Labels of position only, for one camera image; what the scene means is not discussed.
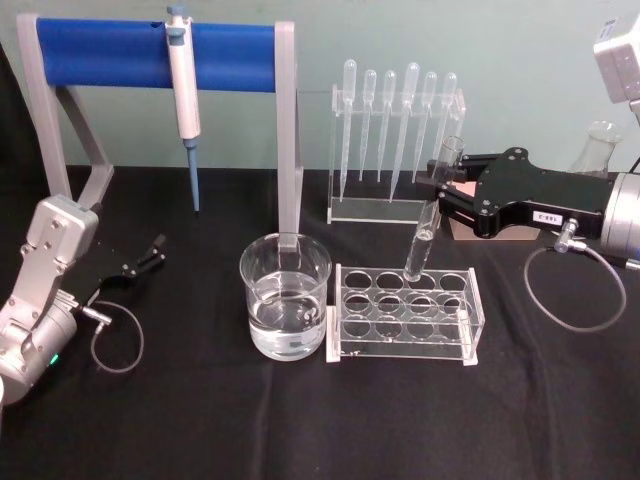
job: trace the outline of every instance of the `glass test tube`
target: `glass test tube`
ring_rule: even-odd
[[[438,162],[433,170],[432,178],[438,183],[449,182],[452,175],[451,167],[460,161],[463,150],[464,142],[461,138],[453,136],[445,138],[442,142],[442,148],[440,148]],[[417,282],[420,280],[439,224],[440,212],[437,200],[425,202],[418,219],[416,233],[411,242],[407,263],[404,267],[403,274],[407,281]]]

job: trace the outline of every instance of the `black tablecloth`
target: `black tablecloth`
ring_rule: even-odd
[[[72,173],[79,184],[86,172]],[[158,233],[167,236],[165,268],[125,299],[144,326],[144,359],[130,375],[99,371],[88,350],[95,325],[79,319],[59,362],[4,411],[0,478],[640,478],[636,276],[623,275],[622,321],[578,335],[546,319],[522,282],[527,255],[550,237],[456,243],[440,232],[430,268],[476,268],[486,315],[479,365],[328,365],[322,351],[273,362],[251,343],[238,259],[276,226],[274,179],[202,171],[196,219],[186,170],[116,170],[75,281],[90,284],[94,265],[115,270],[119,255],[135,258]],[[404,264],[413,227],[327,225],[326,173],[307,172],[304,181],[301,231],[334,262]],[[0,194],[5,296],[37,200],[29,191]],[[618,301],[603,272],[587,259],[549,254],[536,261],[532,282],[565,319],[594,324]],[[132,358],[135,337],[124,318],[117,323],[103,353]]]

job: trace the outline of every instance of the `beaker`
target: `beaker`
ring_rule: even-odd
[[[273,233],[249,245],[240,258],[249,330],[256,348],[274,360],[311,355],[326,330],[331,258],[316,240]]]

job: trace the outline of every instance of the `pipette stand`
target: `pipette stand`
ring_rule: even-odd
[[[163,22],[18,16],[32,118],[52,195],[71,196],[57,102],[91,163],[78,203],[99,203],[113,175],[76,86],[172,88]],[[193,26],[199,90],[275,93],[279,230],[297,232],[302,197],[294,24]]]
[[[369,126],[369,140],[367,143],[366,165],[362,181],[359,180],[359,150],[360,131],[364,101],[362,90],[356,92],[353,102],[351,141],[349,146],[349,171],[345,193],[340,200],[340,160],[342,147],[342,120],[344,102],[342,90],[333,85],[331,102],[331,138],[329,146],[330,170],[327,223],[346,222],[376,222],[376,223],[408,223],[416,224],[424,199],[420,199],[412,181],[412,167],[414,162],[414,147],[420,118],[429,114],[422,104],[422,93],[416,93],[409,118],[408,133],[402,160],[403,170],[393,200],[389,201],[391,187],[391,168],[393,166],[395,145],[397,142],[398,125],[402,112],[402,92],[396,91],[391,106],[389,130],[383,158],[381,180],[377,180],[377,146],[380,123],[383,112],[382,92],[375,94]],[[430,117],[427,123],[427,135],[422,147],[419,170],[426,168],[431,159],[435,131],[442,115],[442,93],[436,93],[433,98]],[[461,89],[457,89],[453,104],[445,114],[448,115],[446,130],[443,138],[449,135],[460,136],[464,122],[466,107]]]

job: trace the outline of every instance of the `clear liquid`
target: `clear liquid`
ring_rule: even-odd
[[[420,229],[418,234],[413,237],[411,250],[409,250],[407,264],[403,272],[404,278],[406,278],[407,281],[417,282],[420,280],[420,275],[422,274],[425,263],[427,263],[432,243],[433,232],[430,230]]]
[[[274,360],[293,361],[311,355],[324,338],[326,286],[298,272],[275,272],[255,284],[257,298],[249,308],[253,343]]]

